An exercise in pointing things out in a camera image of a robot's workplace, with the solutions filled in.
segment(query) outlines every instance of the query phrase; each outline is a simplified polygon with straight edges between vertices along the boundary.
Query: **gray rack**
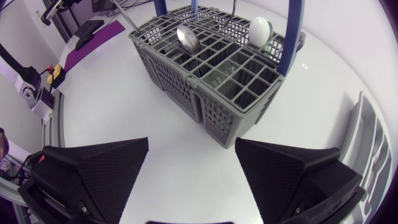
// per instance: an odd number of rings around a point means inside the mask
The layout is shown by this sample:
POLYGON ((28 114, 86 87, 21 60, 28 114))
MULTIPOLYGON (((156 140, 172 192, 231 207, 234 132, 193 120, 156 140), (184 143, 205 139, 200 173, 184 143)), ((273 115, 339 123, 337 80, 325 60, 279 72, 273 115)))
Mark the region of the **gray rack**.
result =
MULTIPOLYGON (((233 17, 232 25, 217 29, 218 21, 226 21, 229 14, 199 7, 197 14, 190 15, 185 13, 188 7, 154 17, 140 26, 140 34, 132 32, 129 37, 151 80, 195 122, 203 120, 207 133, 229 148, 260 120, 283 82, 276 71, 280 53, 249 46, 249 22, 244 19, 233 17), (195 55, 178 40, 180 24, 191 28, 200 40, 195 55), (243 29, 245 34, 234 36, 243 29)), ((268 44, 274 43, 281 49, 283 37, 275 34, 268 44)))
POLYGON ((217 32, 239 45, 245 45, 252 51, 263 54, 267 58, 271 59, 277 66, 280 62, 285 37, 274 32, 271 40, 266 44, 268 46, 267 51, 265 51, 264 48, 259 49, 254 47, 249 43, 250 21, 247 19, 234 16, 226 26, 225 23, 231 16, 230 14, 212 7, 207 8, 203 6, 198 6, 198 12, 195 14, 192 12, 190 6, 186 6, 170 11, 167 15, 177 18, 182 22, 193 21, 199 26, 206 27, 217 32))

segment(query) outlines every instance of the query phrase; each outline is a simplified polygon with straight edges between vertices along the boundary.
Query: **metal rod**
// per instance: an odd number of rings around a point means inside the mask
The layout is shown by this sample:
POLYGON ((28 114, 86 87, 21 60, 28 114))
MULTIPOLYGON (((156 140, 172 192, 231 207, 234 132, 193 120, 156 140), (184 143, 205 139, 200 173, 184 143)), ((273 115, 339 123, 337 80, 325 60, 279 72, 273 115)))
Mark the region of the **metal rod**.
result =
POLYGON ((125 20, 128 21, 128 23, 130 24, 130 26, 137 32, 137 33, 141 33, 140 29, 138 28, 138 26, 136 26, 136 24, 132 21, 132 19, 126 14, 126 12, 124 12, 123 8, 116 2, 116 0, 111 0, 112 3, 117 7, 117 9, 119 9, 120 13, 122 14, 122 16, 124 17, 125 20))

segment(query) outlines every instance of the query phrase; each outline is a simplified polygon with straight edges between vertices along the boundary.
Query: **black cable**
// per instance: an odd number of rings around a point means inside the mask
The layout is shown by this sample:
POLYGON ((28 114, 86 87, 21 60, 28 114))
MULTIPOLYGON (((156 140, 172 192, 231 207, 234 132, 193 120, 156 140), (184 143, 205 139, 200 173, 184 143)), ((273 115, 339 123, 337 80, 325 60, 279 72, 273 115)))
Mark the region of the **black cable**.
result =
POLYGON ((4 6, 2 9, 0 9, 0 12, 2 12, 5 8, 7 8, 7 6, 9 6, 13 1, 15 1, 15 0, 12 0, 12 1, 9 2, 8 4, 6 4, 6 6, 4 6))
POLYGON ((50 75, 51 75, 51 79, 52 79, 52 82, 51 82, 51 84, 50 84, 50 91, 49 91, 49 97, 51 98, 51 91, 52 91, 52 85, 54 84, 54 69, 50 72, 50 75))
POLYGON ((45 72, 53 72, 53 70, 46 68, 43 72, 40 73, 40 75, 43 75, 45 72))
POLYGON ((231 22, 232 17, 235 15, 235 9, 236 9, 236 0, 234 0, 234 7, 232 8, 232 15, 231 17, 226 21, 224 27, 228 26, 229 22, 231 22))
POLYGON ((113 18, 106 24, 106 26, 109 25, 115 17, 116 17, 116 14, 115 14, 115 15, 113 16, 113 18))
POLYGON ((21 173, 21 171, 23 170, 27 160, 30 158, 30 156, 27 156, 24 163, 22 163, 21 168, 19 168, 18 172, 16 175, 12 176, 12 177, 3 177, 6 180, 15 180, 16 178, 18 178, 18 175, 21 173))
MULTIPOLYGON (((134 4, 130 5, 130 6, 122 6, 122 8, 123 8, 124 10, 127 10, 127 9, 132 8, 132 7, 140 6, 140 5, 146 4, 146 3, 148 3, 148 2, 152 2, 152 1, 153 1, 153 0, 145 0, 145 1, 143 1, 143 2, 134 3, 134 4)), ((107 17, 112 17, 112 16, 115 16, 115 15, 117 15, 117 14, 119 14, 119 13, 120 13, 120 11, 118 11, 118 12, 112 14, 112 15, 109 15, 109 16, 107 15, 107 17)))

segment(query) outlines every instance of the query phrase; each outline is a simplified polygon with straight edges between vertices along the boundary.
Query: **white platform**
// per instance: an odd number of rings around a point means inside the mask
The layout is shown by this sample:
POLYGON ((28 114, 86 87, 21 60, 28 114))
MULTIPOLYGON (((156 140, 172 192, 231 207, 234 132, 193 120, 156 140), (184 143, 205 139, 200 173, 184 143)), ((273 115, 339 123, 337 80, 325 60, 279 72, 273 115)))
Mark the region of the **white platform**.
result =
MULTIPOLYGON (((167 8, 187 4, 167 1, 167 8)), ((232 8, 231 1, 200 5, 232 8)), ((154 4, 127 13, 141 25, 155 16, 154 4)), ((286 20, 260 7, 239 2, 236 14, 265 17, 275 31, 285 33, 286 20)), ((121 223, 262 223, 234 146, 223 149, 151 82, 128 38, 132 28, 121 15, 115 19, 126 30, 72 68, 59 87, 65 95, 66 147, 149 137, 149 153, 121 223)), ((65 47, 61 65, 76 41, 73 37, 65 47)), ((307 32, 280 91, 244 138, 312 149, 341 147, 360 91, 377 105, 352 69, 307 32)), ((387 130, 383 118, 381 124, 387 130)), ((395 152, 392 158, 397 159, 395 152)))

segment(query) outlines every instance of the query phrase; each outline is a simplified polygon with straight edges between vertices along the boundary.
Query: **purple mat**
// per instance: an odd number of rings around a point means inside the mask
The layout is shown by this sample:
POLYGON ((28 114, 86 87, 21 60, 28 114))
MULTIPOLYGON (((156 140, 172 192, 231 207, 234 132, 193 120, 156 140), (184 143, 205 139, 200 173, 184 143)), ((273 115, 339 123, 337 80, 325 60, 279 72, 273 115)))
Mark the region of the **purple mat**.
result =
POLYGON ((89 53, 91 53, 101 44, 105 43, 107 40, 114 37, 115 35, 118 35, 124 30, 125 28, 122 26, 122 24, 120 24, 119 21, 114 21, 108 24, 107 26, 99 30, 96 34, 94 34, 94 37, 79 51, 72 50, 68 54, 64 70, 68 72, 89 53))

